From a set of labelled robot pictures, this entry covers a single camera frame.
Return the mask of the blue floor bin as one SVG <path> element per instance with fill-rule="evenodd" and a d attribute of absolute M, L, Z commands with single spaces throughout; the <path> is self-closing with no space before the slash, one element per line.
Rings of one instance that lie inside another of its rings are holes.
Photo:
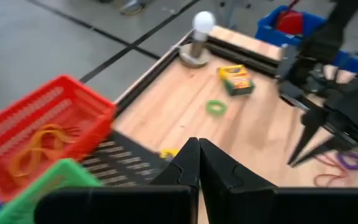
<path fill-rule="evenodd" d="M 258 29 L 255 34 L 255 38 L 268 42 L 270 44 L 281 47 L 283 44 L 298 45 L 302 38 L 294 35 L 286 34 L 279 30 L 274 29 L 277 17 L 282 11 L 286 11 L 288 6 L 279 6 L 274 9 L 270 14 L 261 18 L 258 21 Z M 318 26 L 325 22 L 325 18 L 310 14 L 306 11 L 301 11 L 303 15 L 303 36 L 310 35 Z M 342 66 L 342 70 L 349 72 L 358 72 L 358 57 L 349 58 L 346 63 Z"/>

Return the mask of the red plastic basket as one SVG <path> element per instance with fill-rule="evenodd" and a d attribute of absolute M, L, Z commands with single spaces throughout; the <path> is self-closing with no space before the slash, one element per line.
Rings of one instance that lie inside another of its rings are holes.
<path fill-rule="evenodd" d="M 38 179 L 55 161 L 70 157 L 78 161 L 94 150 L 110 132 L 116 107 L 78 80 L 68 76 L 47 82 L 0 111 L 0 202 L 8 202 Z M 64 145 L 25 176 L 19 169 L 29 157 L 17 160 L 39 128 L 57 124 L 70 135 Z"/>

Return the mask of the Crayola crayon box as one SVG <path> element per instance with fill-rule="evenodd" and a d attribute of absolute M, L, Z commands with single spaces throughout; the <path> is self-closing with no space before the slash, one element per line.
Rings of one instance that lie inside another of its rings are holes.
<path fill-rule="evenodd" d="M 219 67 L 218 75 L 230 96 L 248 95 L 255 88 L 252 77 L 243 65 Z"/>
<path fill-rule="evenodd" d="M 180 150 L 176 148 L 166 148 L 159 152 L 159 157 L 169 161 L 172 160 L 179 152 Z"/>

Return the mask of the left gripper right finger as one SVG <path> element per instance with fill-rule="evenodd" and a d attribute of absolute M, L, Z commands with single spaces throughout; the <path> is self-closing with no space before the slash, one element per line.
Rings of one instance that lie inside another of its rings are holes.
<path fill-rule="evenodd" d="M 358 224 L 358 188 L 278 187 L 200 139 L 209 224 Z"/>

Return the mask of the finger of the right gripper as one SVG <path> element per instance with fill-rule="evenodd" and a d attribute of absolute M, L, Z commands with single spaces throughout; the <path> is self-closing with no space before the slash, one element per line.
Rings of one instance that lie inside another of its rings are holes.
<path fill-rule="evenodd" d="M 314 147 L 304 156 L 301 156 L 299 159 L 295 160 L 294 162 L 291 162 L 290 165 L 292 167 L 296 167 L 318 155 L 322 155 L 333 150 L 337 150 L 339 152 L 348 151 L 349 146 L 344 141 L 341 141 L 339 139 L 328 139 L 320 145 Z"/>
<path fill-rule="evenodd" d="M 304 126 L 303 132 L 287 164 L 295 163 L 296 158 L 300 155 L 303 148 L 308 144 L 310 139 L 316 134 L 319 127 L 325 123 L 325 119 L 326 119 L 326 111 L 321 108 L 310 108 L 302 115 L 301 123 Z"/>

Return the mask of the purple coil keychain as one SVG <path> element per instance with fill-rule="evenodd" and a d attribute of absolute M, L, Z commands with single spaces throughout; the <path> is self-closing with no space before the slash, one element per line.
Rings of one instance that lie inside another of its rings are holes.
<path fill-rule="evenodd" d="M 338 152 L 337 161 L 347 170 L 358 170 L 358 154 L 355 152 Z"/>

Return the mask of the red object in bin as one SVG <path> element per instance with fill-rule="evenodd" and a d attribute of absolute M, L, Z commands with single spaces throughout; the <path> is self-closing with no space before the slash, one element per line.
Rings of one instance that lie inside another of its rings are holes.
<path fill-rule="evenodd" d="M 279 13 L 275 22 L 275 30 L 290 35 L 303 34 L 303 14 L 293 9 L 299 1 L 293 0 L 286 10 Z"/>

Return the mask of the black perforated metal riser shelf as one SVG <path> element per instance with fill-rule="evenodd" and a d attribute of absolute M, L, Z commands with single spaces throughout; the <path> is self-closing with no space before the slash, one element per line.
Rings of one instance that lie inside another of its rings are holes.
<path fill-rule="evenodd" d="M 145 185 L 154 180 L 171 161 L 160 158 L 159 152 L 150 151 L 129 137 L 111 131 L 81 161 L 81 165 L 104 185 Z"/>

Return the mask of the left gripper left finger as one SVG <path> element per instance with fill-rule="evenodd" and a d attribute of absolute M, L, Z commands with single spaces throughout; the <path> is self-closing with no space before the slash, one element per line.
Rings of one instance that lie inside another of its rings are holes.
<path fill-rule="evenodd" d="M 45 195 L 35 224 L 197 224 L 200 143 L 189 138 L 147 185 L 64 187 Z"/>

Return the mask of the black table frame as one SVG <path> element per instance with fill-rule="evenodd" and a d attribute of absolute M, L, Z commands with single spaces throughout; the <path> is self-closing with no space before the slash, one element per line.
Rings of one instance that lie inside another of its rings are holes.
<path fill-rule="evenodd" d="M 231 117 L 226 125 L 230 128 L 235 123 L 234 116 L 245 104 L 245 99 L 242 96 L 229 96 L 218 80 L 213 78 L 218 65 L 243 65 L 251 70 L 255 82 L 274 82 L 279 62 L 258 50 L 248 48 L 249 44 L 260 47 L 263 42 L 229 30 L 211 34 L 206 41 L 206 48 L 212 55 L 211 62 L 206 68 L 196 70 L 184 67 L 180 59 L 180 48 L 192 40 L 190 34 L 184 36 L 117 99 L 115 122 L 112 124 L 114 128 L 129 134 L 145 123 L 148 115 L 153 115 L 167 103 L 174 102 L 178 105 L 177 112 L 167 111 L 161 115 L 164 130 L 167 131 L 165 140 L 172 143 L 171 136 L 179 139 L 188 135 L 185 129 L 179 127 L 178 121 L 180 118 L 192 119 L 198 107 L 204 105 L 202 93 L 205 86 L 212 86 L 212 91 L 224 97 L 231 106 L 228 111 Z M 195 82 L 197 72 L 202 75 L 202 84 Z"/>

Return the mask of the green plastic basket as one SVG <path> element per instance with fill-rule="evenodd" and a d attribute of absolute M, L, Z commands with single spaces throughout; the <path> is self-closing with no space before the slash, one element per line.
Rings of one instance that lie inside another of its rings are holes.
<path fill-rule="evenodd" d="M 47 193 L 62 187 L 98 187 L 102 183 L 73 159 L 61 159 L 22 193 L 0 208 L 0 224 L 35 224 L 34 211 Z"/>

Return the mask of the orange rubber band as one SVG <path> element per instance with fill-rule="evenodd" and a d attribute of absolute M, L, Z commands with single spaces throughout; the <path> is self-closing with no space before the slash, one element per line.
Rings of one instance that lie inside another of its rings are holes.
<path fill-rule="evenodd" d="M 80 134 L 77 127 L 63 127 L 58 124 L 46 124 L 40 127 L 30 138 L 28 144 L 8 165 L 9 173 L 15 178 L 33 173 L 40 165 L 42 158 L 56 159 L 65 146 L 75 143 Z"/>

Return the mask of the table lamp with white bulb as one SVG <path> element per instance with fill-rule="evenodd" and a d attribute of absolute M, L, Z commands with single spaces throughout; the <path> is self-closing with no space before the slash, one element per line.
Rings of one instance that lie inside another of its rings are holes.
<path fill-rule="evenodd" d="M 216 20 L 212 12 L 201 11 L 193 18 L 192 42 L 179 48 L 181 62 L 188 68 L 201 68 L 208 64 L 211 52 L 207 49 L 206 41 L 215 26 Z"/>

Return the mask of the red rubber band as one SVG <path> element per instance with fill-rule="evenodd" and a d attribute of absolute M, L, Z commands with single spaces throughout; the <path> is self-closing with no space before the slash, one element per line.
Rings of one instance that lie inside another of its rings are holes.
<path fill-rule="evenodd" d="M 349 176 L 347 169 L 343 168 L 337 161 L 326 154 L 321 157 L 316 157 L 316 160 L 320 163 L 337 170 L 337 174 L 318 174 L 313 177 L 313 183 L 316 187 L 330 187 L 337 180 L 345 180 Z"/>

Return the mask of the green coil keychain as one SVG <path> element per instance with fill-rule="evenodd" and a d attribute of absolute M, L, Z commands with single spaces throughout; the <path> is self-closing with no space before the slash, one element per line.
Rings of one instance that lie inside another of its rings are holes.
<path fill-rule="evenodd" d="M 219 100 L 209 100 L 206 102 L 206 111 L 213 116 L 221 116 L 227 110 L 225 103 Z"/>

